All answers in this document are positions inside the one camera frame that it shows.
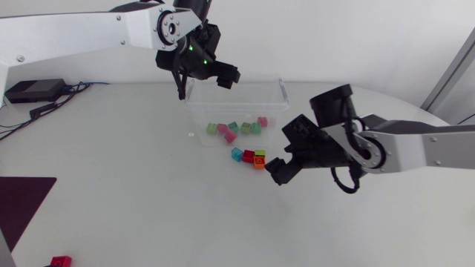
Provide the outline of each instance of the blue cube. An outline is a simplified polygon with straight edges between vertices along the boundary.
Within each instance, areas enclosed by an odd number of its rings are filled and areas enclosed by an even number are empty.
[[[241,160],[243,160],[243,155],[244,152],[242,152],[242,150],[239,148],[233,148],[231,151],[231,158],[237,162],[241,162]]]

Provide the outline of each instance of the green cube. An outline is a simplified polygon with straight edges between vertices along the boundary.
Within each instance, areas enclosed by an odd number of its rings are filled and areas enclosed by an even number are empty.
[[[263,156],[266,157],[266,152],[265,151],[255,151],[254,152],[255,156]]]
[[[206,127],[206,133],[208,133],[208,134],[217,134],[217,124],[209,123],[208,127]]]
[[[260,123],[252,123],[251,125],[251,132],[253,134],[260,134],[262,131],[262,127]]]
[[[248,134],[251,132],[251,124],[247,122],[243,122],[243,124],[240,126],[240,131],[243,134]]]
[[[236,122],[231,122],[228,124],[229,129],[235,133],[239,133],[239,126]]]

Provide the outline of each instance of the black electronic device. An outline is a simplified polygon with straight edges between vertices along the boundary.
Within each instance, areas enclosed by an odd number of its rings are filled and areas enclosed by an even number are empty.
[[[66,83],[63,79],[22,81],[8,89],[5,97],[11,103],[54,102],[61,96],[64,86]]]

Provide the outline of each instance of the orange cube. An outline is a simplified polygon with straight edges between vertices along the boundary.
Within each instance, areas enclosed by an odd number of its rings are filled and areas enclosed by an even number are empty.
[[[255,156],[254,157],[254,168],[258,170],[264,169],[264,166],[266,164],[266,158],[263,156]]]

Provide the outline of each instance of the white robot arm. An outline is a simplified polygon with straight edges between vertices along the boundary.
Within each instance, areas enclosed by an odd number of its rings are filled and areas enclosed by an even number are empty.
[[[230,88],[238,82],[239,73],[236,67],[214,61],[220,34],[206,19],[210,4],[209,0],[176,0],[174,5],[139,1],[109,12],[0,18],[0,91],[5,91],[9,67],[120,46],[161,51],[164,59],[157,57],[157,65],[174,73],[175,80],[180,74],[184,81],[187,76],[218,76],[218,84]],[[202,48],[210,42],[214,49]],[[206,60],[206,65],[192,66],[189,54],[193,51],[185,49],[191,43],[196,46],[194,60]],[[214,70],[215,63],[221,64],[216,67],[219,70],[228,67],[231,76],[229,71],[226,75]],[[184,84],[177,81],[180,98]]]

